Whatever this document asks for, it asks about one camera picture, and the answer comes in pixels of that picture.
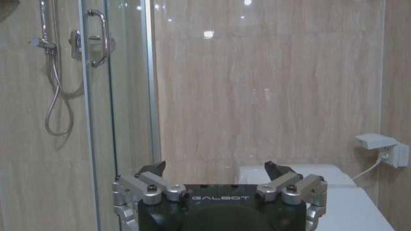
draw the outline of marble wall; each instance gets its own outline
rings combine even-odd
[[[63,79],[67,91],[83,80],[71,59],[70,31],[79,29],[78,1],[58,0]],[[71,100],[69,137],[45,129],[53,100],[45,50],[29,42],[41,34],[39,1],[23,0],[0,22],[0,201],[6,231],[95,230],[85,98]],[[59,103],[53,127],[67,124]]]
[[[411,2],[386,6],[382,133],[411,144]],[[397,231],[411,230],[411,168],[382,165],[379,209]]]
[[[175,182],[238,166],[375,161],[383,0],[155,0],[162,155]],[[377,199],[377,173],[359,179]]]

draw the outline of white toilet tank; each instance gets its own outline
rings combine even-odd
[[[371,201],[366,191],[334,165],[289,165],[305,175],[323,176],[329,183],[327,213],[317,231],[393,231],[393,227]],[[270,182],[265,166],[242,166],[238,184]]]

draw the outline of screw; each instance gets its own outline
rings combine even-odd
[[[271,189],[273,189],[271,186],[267,185],[267,184],[265,184],[262,187],[263,187],[263,189],[266,189],[266,190],[271,190]]]
[[[182,185],[179,185],[179,184],[177,184],[177,185],[174,185],[173,187],[171,187],[171,189],[179,189],[182,187]]]
[[[157,192],[157,185],[154,185],[154,184],[149,185],[147,186],[147,192],[151,192],[151,193]]]
[[[297,186],[294,184],[287,185],[287,191],[297,192]]]

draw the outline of power outlet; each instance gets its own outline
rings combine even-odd
[[[410,146],[398,143],[398,145],[382,148],[379,150],[382,161],[395,168],[410,166]]]

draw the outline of chrome handle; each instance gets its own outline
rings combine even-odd
[[[110,55],[110,39],[109,39],[109,26],[107,26],[107,20],[105,17],[105,14],[98,11],[98,10],[89,10],[87,11],[89,16],[98,16],[102,21],[102,40],[103,40],[103,57],[99,61],[93,61],[91,66],[98,67],[105,64],[106,59],[109,58]]]

